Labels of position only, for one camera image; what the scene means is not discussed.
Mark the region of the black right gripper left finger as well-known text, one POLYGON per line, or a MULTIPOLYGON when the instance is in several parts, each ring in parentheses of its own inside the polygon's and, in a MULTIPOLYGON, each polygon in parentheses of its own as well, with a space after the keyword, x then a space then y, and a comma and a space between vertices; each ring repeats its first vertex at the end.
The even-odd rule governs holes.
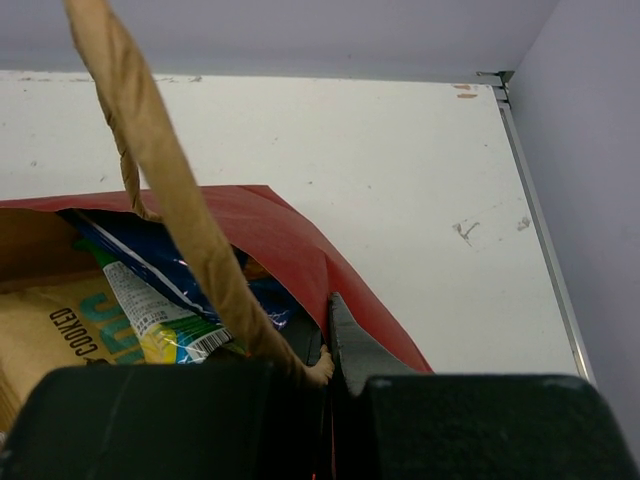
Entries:
POLYGON ((1 475, 309 479, 325 398, 256 360, 61 368, 22 407, 1 475))

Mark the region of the red paper bag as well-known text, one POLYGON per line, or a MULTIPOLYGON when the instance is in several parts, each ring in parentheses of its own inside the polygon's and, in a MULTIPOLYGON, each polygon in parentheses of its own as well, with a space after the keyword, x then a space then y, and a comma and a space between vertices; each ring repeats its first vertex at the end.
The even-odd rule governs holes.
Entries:
POLYGON ((271 273, 323 333, 337 293, 367 333, 410 372, 430 367, 416 344, 349 262, 294 208, 263 186, 197 186, 148 64, 105 1, 68 1, 75 47, 94 80, 120 155, 121 193, 8 200, 1 205, 1 288, 85 277, 87 257, 71 249, 72 231, 55 213, 103 207, 168 233, 205 297, 249 351, 296 379, 324 377, 336 349, 316 367, 295 358, 267 322, 234 257, 241 250, 271 273))

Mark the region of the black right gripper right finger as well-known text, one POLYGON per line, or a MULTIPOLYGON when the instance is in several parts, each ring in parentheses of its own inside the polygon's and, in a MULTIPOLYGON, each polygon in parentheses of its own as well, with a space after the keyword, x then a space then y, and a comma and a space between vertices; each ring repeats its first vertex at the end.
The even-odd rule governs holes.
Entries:
POLYGON ((614 415, 586 380, 417 372, 329 301, 340 479, 635 479, 614 415))

